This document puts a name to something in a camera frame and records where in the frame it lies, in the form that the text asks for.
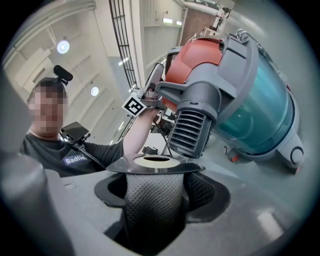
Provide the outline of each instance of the man's arm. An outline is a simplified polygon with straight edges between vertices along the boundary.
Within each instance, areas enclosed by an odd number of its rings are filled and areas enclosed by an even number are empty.
[[[137,154],[142,149],[148,138],[151,124],[158,114],[157,109],[146,109],[135,119],[130,130],[123,138],[123,153]]]

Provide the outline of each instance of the ceiling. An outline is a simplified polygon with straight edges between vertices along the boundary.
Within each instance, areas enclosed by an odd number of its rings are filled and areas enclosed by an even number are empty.
[[[3,65],[13,87],[25,101],[39,80],[56,77],[55,65],[69,71],[73,80],[65,87],[69,107],[64,125],[78,121],[90,131],[89,141],[109,144],[118,140],[119,126],[129,119],[121,105],[130,93],[128,82],[123,79],[123,67],[119,65],[118,48],[105,49],[97,23],[103,13],[99,10],[96,14],[96,10],[88,6],[77,11],[73,8],[54,22],[42,22],[41,28],[13,47],[13,54],[4,59]],[[60,54],[57,43],[63,39],[69,42],[70,49]],[[97,96],[91,95],[92,87],[98,87]]]

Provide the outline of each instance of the vacuum vent grille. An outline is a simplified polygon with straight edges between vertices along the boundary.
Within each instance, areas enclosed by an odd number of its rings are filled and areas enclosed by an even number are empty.
[[[174,129],[170,135],[169,144],[194,150],[204,124],[205,115],[192,110],[182,110],[178,113]]]

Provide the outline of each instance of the gray fabric filter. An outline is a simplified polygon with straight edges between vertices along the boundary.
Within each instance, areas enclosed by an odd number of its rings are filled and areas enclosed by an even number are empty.
[[[180,232],[183,174],[127,174],[126,228],[132,248],[148,254]]]

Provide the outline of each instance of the man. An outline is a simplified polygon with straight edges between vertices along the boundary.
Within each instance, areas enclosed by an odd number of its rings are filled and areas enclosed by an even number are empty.
[[[37,159],[45,169],[61,177],[89,174],[100,169],[97,164],[69,143],[59,139],[68,106],[64,85],[55,78],[42,79],[32,90],[27,104],[33,117],[20,152]],[[145,144],[158,110],[140,114],[123,140],[114,145],[84,143],[85,151],[107,167],[123,155],[138,153]]]

